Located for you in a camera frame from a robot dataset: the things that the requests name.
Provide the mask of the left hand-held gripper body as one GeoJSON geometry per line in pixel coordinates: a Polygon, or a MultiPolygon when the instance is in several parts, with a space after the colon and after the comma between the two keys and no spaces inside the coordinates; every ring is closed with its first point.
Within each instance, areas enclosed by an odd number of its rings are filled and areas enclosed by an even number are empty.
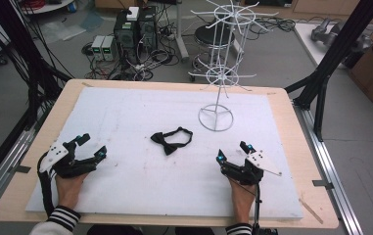
{"type": "Polygon", "coordinates": [[[75,143],[55,142],[38,163],[40,173],[53,169],[62,178],[73,178],[96,169],[92,159],[79,161],[75,158],[75,143]]]}

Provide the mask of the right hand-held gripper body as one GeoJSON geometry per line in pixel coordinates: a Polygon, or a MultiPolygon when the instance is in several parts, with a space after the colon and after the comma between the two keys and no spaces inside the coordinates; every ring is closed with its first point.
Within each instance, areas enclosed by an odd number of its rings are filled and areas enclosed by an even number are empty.
{"type": "Polygon", "coordinates": [[[236,165],[227,161],[220,166],[220,171],[242,185],[258,184],[266,171],[278,176],[282,175],[282,171],[276,164],[261,153],[248,154],[243,165],[236,165]]]}

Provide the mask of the black bow tie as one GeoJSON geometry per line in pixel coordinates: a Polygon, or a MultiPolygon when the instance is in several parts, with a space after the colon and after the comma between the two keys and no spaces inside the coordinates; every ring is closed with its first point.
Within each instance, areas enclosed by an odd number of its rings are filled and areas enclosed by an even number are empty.
{"type": "Polygon", "coordinates": [[[164,153],[167,156],[171,155],[178,148],[183,148],[183,147],[187,146],[192,141],[192,138],[193,138],[193,132],[186,129],[186,128],[183,128],[181,126],[179,126],[176,130],[173,130],[173,131],[170,131],[170,132],[167,132],[167,133],[156,132],[151,136],[151,140],[153,142],[163,146],[164,153]],[[185,143],[167,143],[165,141],[166,137],[173,136],[174,134],[176,134],[180,131],[189,135],[189,139],[188,139],[187,142],[185,142],[185,143]]]}

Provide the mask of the person's left hand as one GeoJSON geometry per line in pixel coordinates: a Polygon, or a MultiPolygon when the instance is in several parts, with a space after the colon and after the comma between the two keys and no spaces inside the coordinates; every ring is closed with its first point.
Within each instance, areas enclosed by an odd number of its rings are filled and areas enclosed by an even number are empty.
{"type": "Polygon", "coordinates": [[[63,178],[56,176],[56,186],[58,192],[58,205],[68,209],[74,209],[78,203],[79,193],[87,173],[73,178],[63,178]]]}

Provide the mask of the person's right hand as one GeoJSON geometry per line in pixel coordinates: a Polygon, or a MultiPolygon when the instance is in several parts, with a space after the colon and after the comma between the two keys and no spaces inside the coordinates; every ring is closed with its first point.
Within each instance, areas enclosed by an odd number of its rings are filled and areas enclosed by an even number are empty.
{"type": "Polygon", "coordinates": [[[255,185],[241,185],[238,181],[229,178],[231,186],[234,220],[236,223],[248,223],[250,210],[256,197],[255,185]]]}

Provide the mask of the thin wooden stick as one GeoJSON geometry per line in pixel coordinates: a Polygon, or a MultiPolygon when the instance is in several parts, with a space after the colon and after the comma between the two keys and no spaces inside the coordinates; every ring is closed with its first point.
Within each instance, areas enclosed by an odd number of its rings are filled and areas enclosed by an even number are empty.
{"type": "Polygon", "coordinates": [[[299,198],[299,202],[301,205],[320,223],[323,224],[323,219],[319,216],[319,214],[308,205],[303,199],[299,198]]]}

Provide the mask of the person's dark legs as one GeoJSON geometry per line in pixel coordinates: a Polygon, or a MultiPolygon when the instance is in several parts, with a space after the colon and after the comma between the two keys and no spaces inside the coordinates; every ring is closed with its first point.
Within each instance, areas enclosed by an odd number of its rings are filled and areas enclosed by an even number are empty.
{"type": "Polygon", "coordinates": [[[131,225],[93,225],[87,235],[215,235],[209,227],[175,227],[171,229],[131,225]]]}

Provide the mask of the grey power supply unit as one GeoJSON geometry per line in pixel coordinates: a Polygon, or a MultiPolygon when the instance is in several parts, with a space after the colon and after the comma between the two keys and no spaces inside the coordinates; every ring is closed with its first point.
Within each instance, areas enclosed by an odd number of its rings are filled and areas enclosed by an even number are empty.
{"type": "Polygon", "coordinates": [[[102,52],[105,61],[113,61],[117,56],[116,41],[113,36],[106,36],[102,43],[102,52]]]}
{"type": "Polygon", "coordinates": [[[105,37],[103,35],[97,35],[92,42],[91,49],[94,55],[94,58],[96,61],[103,61],[104,56],[102,53],[102,44],[104,41],[105,37]]]}

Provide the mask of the black computer tower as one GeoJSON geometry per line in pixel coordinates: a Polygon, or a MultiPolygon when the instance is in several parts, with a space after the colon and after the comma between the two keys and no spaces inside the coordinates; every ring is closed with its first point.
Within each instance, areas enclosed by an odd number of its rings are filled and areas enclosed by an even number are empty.
{"type": "Polygon", "coordinates": [[[156,7],[144,7],[140,9],[138,18],[141,41],[143,48],[149,52],[158,48],[157,27],[156,27],[156,7]]]}
{"type": "Polygon", "coordinates": [[[129,10],[120,11],[114,26],[117,50],[123,61],[135,53],[139,42],[139,24],[136,20],[130,21],[129,16],[131,16],[129,10]]]}

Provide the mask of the black round stool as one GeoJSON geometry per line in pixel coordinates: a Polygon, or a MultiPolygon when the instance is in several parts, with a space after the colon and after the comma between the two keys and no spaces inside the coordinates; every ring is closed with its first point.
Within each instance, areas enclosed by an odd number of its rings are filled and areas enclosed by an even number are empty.
{"type": "Polygon", "coordinates": [[[235,35],[227,26],[200,26],[194,33],[194,39],[200,46],[200,52],[193,58],[193,70],[189,72],[192,82],[198,76],[217,78],[218,75],[232,75],[233,70],[227,67],[226,59],[235,35]]]}

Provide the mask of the white side table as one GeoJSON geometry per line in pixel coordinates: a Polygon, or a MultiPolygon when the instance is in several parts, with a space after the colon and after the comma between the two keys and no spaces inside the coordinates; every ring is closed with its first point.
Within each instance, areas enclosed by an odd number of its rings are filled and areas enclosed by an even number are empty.
{"type": "MultiPolygon", "coordinates": [[[[327,31],[330,31],[335,23],[329,23],[327,31]]],[[[313,29],[319,26],[320,23],[297,23],[296,34],[299,40],[303,43],[304,49],[308,52],[309,57],[318,66],[323,60],[325,54],[328,52],[330,47],[326,47],[322,42],[314,42],[310,39],[310,34],[313,29]]],[[[339,69],[347,69],[341,63],[338,65],[339,69]]]]}

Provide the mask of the small white box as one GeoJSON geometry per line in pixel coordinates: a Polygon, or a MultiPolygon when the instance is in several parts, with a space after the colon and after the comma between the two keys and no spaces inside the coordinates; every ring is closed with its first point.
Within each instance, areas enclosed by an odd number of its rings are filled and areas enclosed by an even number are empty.
{"type": "Polygon", "coordinates": [[[129,22],[135,22],[138,20],[139,16],[139,8],[138,7],[129,7],[128,8],[128,13],[126,15],[126,19],[129,22]]]}

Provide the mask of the round white table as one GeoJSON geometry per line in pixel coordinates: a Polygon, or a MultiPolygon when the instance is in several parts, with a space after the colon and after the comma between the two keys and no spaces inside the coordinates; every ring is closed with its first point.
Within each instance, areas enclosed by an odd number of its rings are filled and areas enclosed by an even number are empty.
{"type": "Polygon", "coordinates": [[[74,0],[61,0],[60,4],[45,4],[40,8],[21,7],[25,15],[43,14],[59,9],[68,9],[71,12],[75,12],[77,10],[77,4],[74,0]]]}

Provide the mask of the grey handheld device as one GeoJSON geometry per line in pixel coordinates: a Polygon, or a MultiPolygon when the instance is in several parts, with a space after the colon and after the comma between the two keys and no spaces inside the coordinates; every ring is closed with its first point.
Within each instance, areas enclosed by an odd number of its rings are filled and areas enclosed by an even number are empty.
{"type": "MultiPolygon", "coordinates": [[[[314,42],[320,41],[326,47],[330,47],[346,24],[345,22],[336,23],[332,26],[330,31],[327,31],[327,26],[330,21],[330,18],[326,18],[319,26],[313,29],[310,34],[310,39],[314,42]]],[[[373,42],[370,36],[361,33],[350,46],[350,49],[342,59],[341,64],[348,69],[352,69],[372,44],[373,42]]]]}

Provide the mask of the silver aluminium rail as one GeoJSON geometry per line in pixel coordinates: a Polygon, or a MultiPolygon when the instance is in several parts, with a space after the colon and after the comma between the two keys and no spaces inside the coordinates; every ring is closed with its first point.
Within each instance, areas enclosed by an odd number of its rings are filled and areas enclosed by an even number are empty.
{"type": "Polygon", "coordinates": [[[17,138],[14,138],[11,145],[5,148],[5,154],[2,155],[3,159],[0,162],[0,190],[18,167],[34,136],[33,130],[23,131],[17,138]]]}
{"type": "Polygon", "coordinates": [[[334,188],[327,190],[327,192],[334,205],[338,220],[343,224],[347,235],[364,235],[327,147],[313,130],[313,115],[310,111],[302,110],[299,107],[294,107],[294,110],[304,130],[304,136],[311,145],[311,152],[322,175],[322,180],[332,182],[334,185],[334,188]]]}

